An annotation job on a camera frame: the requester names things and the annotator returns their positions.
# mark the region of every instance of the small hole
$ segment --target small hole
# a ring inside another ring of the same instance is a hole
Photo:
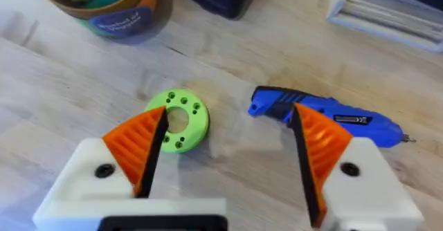
[[[97,178],[106,178],[108,176],[111,176],[113,172],[116,170],[116,167],[112,164],[103,164],[97,167],[96,172],[94,175]]]
[[[340,169],[344,174],[346,174],[348,176],[352,176],[352,177],[360,176],[359,167],[353,163],[349,163],[349,162],[342,163],[340,165]]]

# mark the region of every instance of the white plastic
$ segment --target white plastic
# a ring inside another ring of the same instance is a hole
[[[101,164],[115,172],[96,178]],[[34,214],[39,231],[96,231],[106,216],[225,215],[223,199],[134,198],[132,185],[101,138],[83,140]]]
[[[348,176],[353,163],[359,176]],[[368,138],[353,138],[322,188],[327,215],[321,231],[414,231],[422,213],[398,181],[379,148]]]

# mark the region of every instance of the green ring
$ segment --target green ring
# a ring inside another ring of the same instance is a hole
[[[182,132],[171,133],[166,131],[161,150],[170,153],[182,153],[195,148],[208,132],[209,113],[206,105],[187,90],[172,89],[154,96],[147,103],[145,111],[161,106],[166,106],[168,113],[173,108],[180,108],[188,114],[188,125]]]

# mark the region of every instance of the printed label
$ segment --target printed label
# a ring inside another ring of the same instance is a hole
[[[354,115],[334,115],[334,120],[341,123],[368,125],[372,117]]]
[[[151,20],[151,8],[139,6],[94,17],[89,20],[89,23],[114,37],[128,37],[146,30]]]

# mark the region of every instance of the wooden table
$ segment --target wooden table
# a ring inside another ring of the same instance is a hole
[[[232,230],[310,230],[293,134],[246,110],[256,85],[390,116],[417,143],[382,152],[426,222],[443,216],[443,57],[325,21],[328,0],[254,0],[239,21],[173,5],[139,44],[92,35],[47,0],[0,0],[0,223],[30,216],[79,141],[189,89],[208,105],[198,149],[162,154],[152,196],[225,197]]]

